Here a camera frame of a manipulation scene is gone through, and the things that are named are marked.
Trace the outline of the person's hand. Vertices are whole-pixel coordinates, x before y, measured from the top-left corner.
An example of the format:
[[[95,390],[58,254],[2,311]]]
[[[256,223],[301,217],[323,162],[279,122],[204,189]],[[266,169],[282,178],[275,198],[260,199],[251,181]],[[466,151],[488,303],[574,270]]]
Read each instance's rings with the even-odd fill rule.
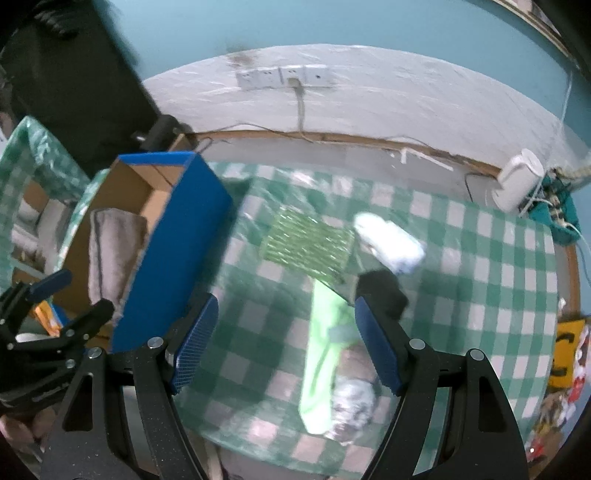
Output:
[[[29,423],[4,414],[1,416],[1,433],[16,451],[30,454],[40,461],[55,419],[53,407],[37,412]]]

